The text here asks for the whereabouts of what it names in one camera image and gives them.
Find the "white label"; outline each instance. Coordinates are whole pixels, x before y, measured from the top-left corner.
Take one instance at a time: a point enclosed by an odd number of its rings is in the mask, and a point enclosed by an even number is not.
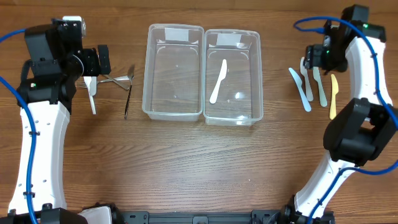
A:
[[[241,36],[241,34],[218,34],[217,45],[236,47],[241,42]]]
[[[175,29],[166,27],[164,29],[164,34],[166,40],[189,41],[188,29]]]

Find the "wood grain surface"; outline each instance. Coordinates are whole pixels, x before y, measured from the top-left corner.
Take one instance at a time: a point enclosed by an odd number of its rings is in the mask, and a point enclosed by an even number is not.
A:
[[[275,11],[308,11],[340,13],[352,4],[371,7],[373,13],[398,12],[396,0],[0,0],[0,4],[18,6],[111,6],[150,7],[165,9],[262,9]]]
[[[249,212],[279,209],[300,190],[325,153],[323,133],[329,106],[319,104],[311,78],[312,112],[304,111],[288,72],[299,71],[307,45],[316,34],[299,33],[292,24],[322,13],[143,9],[127,7],[1,6],[0,36],[24,27],[47,24],[53,17],[81,15],[87,24],[85,47],[108,44],[112,76],[135,65],[129,118],[124,120],[127,92],[100,84],[97,114],[88,93],[78,89],[65,138],[63,184],[68,209],[79,211],[95,202],[114,202],[121,210],[150,212]],[[328,13],[339,16],[340,13]],[[386,27],[386,81],[398,101],[398,15],[371,14]],[[151,121],[142,112],[142,88],[148,27],[177,23],[208,29],[254,30],[261,36],[264,118],[250,128]],[[311,26],[321,26],[314,22]],[[29,58],[22,35],[0,44],[0,75],[19,85],[22,64]],[[336,108],[349,101],[349,73],[336,73],[340,92]],[[331,80],[322,77],[330,102]],[[0,215],[16,186],[22,128],[15,98],[0,87]],[[378,170],[398,158],[397,137],[366,169]],[[398,223],[398,172],[384,176],[352,175],[328,204],[338,223]]]

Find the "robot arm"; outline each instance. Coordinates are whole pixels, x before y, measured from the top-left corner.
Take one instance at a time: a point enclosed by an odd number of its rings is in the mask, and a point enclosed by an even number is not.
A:
[[[53,19],[52,24],[31,27],[25,31],[31,59],[24,64],[17,91],[27,103],[37,130],[31,191],[33,208],[38,218],[41,218],[41,223],[58,223],[61,220],[76,224],[111,223],[110,207],[92,208],[81,215],[67,211],[63,193],[63,143],[72,112],[72,98],[76,93],[75,82],[81,76],[97,77],[111,71],[107,46],[99,45],[97,55],[95,49],[83,49],[83,36],[85,23],[79,16]],[[30,79],[27,78],[29,69],[34,75]],[[21,118],[21,161],[7,223],[10,220],[11,223],[30,223],[26,215],[25,196],[32,133],[23,110]],[[96,220],[99,211],[102,221]]]
[[[392,107],[382,59],[386,41],[384,28],[368,24],[368,8],[362,6],[354,5],[345,9],[342,19],[360,27],[367,35],[377,53],[381,95]],[[338,172],[346,167],[363,166],[367,161],[376,159],[396,131],[394,123],[375,94],[374,61],[364,40],[346,26],[336,27],[329,21],[325,24],[325,30],[323,44],[307,47],[305,66],[339,72],[345,71],[349,66],[352,100],[326,128],[323,145],[327,152],[305,187],[282,208],[278,224],[307,223],[315,205],[325,195]],[[365,121],[369,121],[374,127],[362,128]],[[325,207],[353,172],[348,170],[338,179],[313,214],[313,223],[329,223],[330,220],[324,218]]]
[[[69,112],[61,103],[50,105],[48,101],[28,104],[35,119],[37,136],[34,166],[32,170],[32,191],[35,192],[35,211],[43,207],[67,209],[63,194],[62,165],[63,142],[69,123]],[[24,192],[26,191],[26,170],[30,153],[30,125],[24,110],[21,110],[23,137],[21,161],[17,186],[9,204],[9,212],[28,213]]]

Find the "clear plastic container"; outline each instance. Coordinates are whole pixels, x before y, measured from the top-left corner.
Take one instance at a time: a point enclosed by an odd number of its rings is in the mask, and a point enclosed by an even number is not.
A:
[[[205,34],[204,116],[207,124],[250,126],[262,119],[262,68],[260,35],[245,30],[208,30]],[[226,78],[215,88],[223,59]]]
[[[203,111],[204,34],[199,26],[149,27],[142,110],[151,119],[198,120]]]

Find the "white plastic knife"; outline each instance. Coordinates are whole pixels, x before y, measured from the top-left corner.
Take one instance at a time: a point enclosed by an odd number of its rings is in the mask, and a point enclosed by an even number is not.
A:
[[[313,79],[315,79],[315,81],[317,81],[317,83],[318,83],[319,101],[321,103],[321,106],[323,106],[323,107],[328,106],[328,101],[326,100],[325,92],[323,91],[321,75],[319,73],[318,67],[313,68]]]
[[[293,69],[293,68],[289,68],[290,74],[292,74],[294,81],[296,82],[297,88],[298,88],[298,92],[300,93],[301,96],[301,100],[303,101],[303,106],[306,112],[310,112],[311,111],[311,105],[307,100],[307,97],[304,94],[302,85],[303,85],[303,81],[301,81],[301,78],[299,77],[299,75],[297,74],[297,72]]]
[[[226,60],[223,59],[223,63],[221,65],[220,74],[218,75],[216,86],[214,87],[213,93],[210,96],[210,103],[215,104],[217,101],[218,90],[220,90],[221,81],[225,79],[226,76]]]
[[[301,58],[300,61],[300,73],[304,76],[305,80],[305,94],[307,96],[307,100],[309,102],[313,101],[312,90],[310,86],[310,80],[308,79],[307,69],[304,67],[304,57]]]
[[[83,77],[83,78],[87,86],[88,97],[90,98],[91,110],[93,111],[93,114],[96,114],[95,103],[94,103],[94,95],[96,94],[97,91],[96,77],[95,80],[93,80],[93,77]]]

